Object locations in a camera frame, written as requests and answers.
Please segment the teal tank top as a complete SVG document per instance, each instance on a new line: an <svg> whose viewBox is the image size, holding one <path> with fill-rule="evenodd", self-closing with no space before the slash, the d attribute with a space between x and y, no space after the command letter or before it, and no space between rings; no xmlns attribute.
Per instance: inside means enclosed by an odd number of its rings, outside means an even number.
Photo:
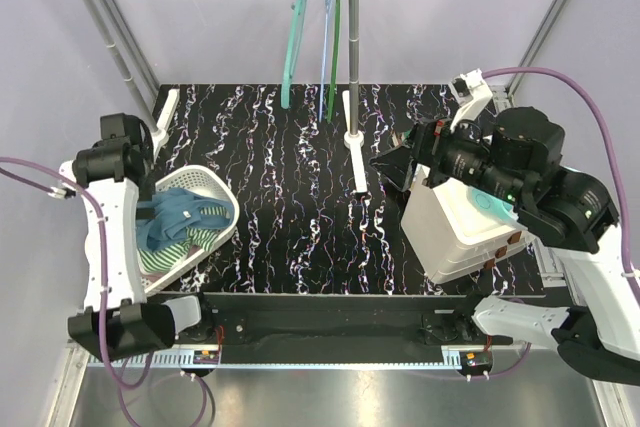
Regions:
<svg viewBox="0 0 640 427"><path fill-rule="evenodd" d="M136 241L139 250L156 252L188 239L188 230L219 231L229 227L235 214L230 201L200 196L183 188L155 193L139 201Z"/></svg>

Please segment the green striped tank top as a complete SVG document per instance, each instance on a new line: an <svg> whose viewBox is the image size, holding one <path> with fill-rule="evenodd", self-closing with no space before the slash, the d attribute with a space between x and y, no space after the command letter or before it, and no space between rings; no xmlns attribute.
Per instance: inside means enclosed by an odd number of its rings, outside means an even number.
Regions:
<svg viewBox="0 0 640 427"><path fill-rule="evenodd" d="M201 206L178 217L167 210L136 228L138 255L144 273L166 273L198 249L211 251L214 241L231 224L225 205Z"/></svg>

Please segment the pink tank top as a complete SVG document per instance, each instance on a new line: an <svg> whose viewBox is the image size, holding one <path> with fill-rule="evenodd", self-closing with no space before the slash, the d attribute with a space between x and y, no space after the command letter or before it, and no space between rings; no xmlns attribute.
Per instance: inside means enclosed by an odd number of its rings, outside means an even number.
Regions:
<svg viewBox="0 0 640 427"><path fill-rule="evenodd" d="M145 285L151 285L164 277L164 273L145 273L142 280Z"/></svg>

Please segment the green velvet hanger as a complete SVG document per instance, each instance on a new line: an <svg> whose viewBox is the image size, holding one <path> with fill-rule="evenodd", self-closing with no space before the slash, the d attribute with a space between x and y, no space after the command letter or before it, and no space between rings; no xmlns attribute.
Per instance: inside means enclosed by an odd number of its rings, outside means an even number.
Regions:
<svg viewBox="0 0 640 427"><path fill-rule="evenodd" d="M336 92L337 92L337 74L338 74L338 61L339 61L339 44L340 44L340 30L341 30L341 0L327 0L326 2L326 14L333 13L333 39L332 39L332 51L331 51L331 70L329 80L329 90L327 94L327 114L326 121L330 123L333 120Z"/></svg>

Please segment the light blue wire hanger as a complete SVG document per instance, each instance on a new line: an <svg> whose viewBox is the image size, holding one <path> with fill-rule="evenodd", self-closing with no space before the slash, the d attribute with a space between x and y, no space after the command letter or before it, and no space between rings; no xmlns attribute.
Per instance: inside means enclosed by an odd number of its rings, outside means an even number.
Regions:
<svg viewBox="0 0 640 427"><path fill-rule="evenodd" d="M331 15L333 0L324 0L324 30L323 30L323 47L321 57L321 78L318 105L318 120L324 118L324 95L326 87L327 74L327 58L328 58L328 36L329 36L329 19Z"/></svg>

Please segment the teal plastic hanger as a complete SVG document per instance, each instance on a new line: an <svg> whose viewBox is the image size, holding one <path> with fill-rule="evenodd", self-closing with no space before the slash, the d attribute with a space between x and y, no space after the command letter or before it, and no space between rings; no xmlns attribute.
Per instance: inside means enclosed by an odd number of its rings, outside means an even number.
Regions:
<svg viewBox="0 0 640 427"><path fill-rule="evenodd" d="M291 86L293 83L299 50L302 42L307 2L308 0L295 0L291 5L293 16L289 29L289 37L287 42L280 93L280 102L283 109L289 109L291 107Z"/></svg>

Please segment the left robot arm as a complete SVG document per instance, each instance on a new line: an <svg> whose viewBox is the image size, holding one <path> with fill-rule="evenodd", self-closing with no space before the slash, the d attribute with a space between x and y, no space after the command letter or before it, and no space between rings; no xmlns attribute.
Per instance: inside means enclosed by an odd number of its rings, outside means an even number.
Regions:
<svg viewBox="0 0 640 427"><path fill-rule="evenodd" d="M104 363L169 349L183 332L196 343L215 333L216 319L195 296L150 303L142 283L136 221L155 188L152 136L145 122L118 113L100 119L100 139L62 163L64 188L83 201L88 222L84 250L89 282L81 313L68 334Z"/></svg>

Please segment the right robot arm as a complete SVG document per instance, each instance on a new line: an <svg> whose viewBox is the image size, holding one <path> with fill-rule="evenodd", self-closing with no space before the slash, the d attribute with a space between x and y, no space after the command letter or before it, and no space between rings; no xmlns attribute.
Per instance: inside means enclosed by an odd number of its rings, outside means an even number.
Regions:
<svg viewBox="0 0 640 427"><path fill-rule="evenodd" d="M508 203L516 222L563 260L584 298L577 307L544 308L471 295L455 310L466 343L503 336L556 352L597 381L639 382L639 286L623 266L619 203L590 174L561 163L564 129L532 107L501 112L489 139L469 139L449 118L416 123L407 138L370 160L398 190L418 166L425 184L456 180Z"/></svg>

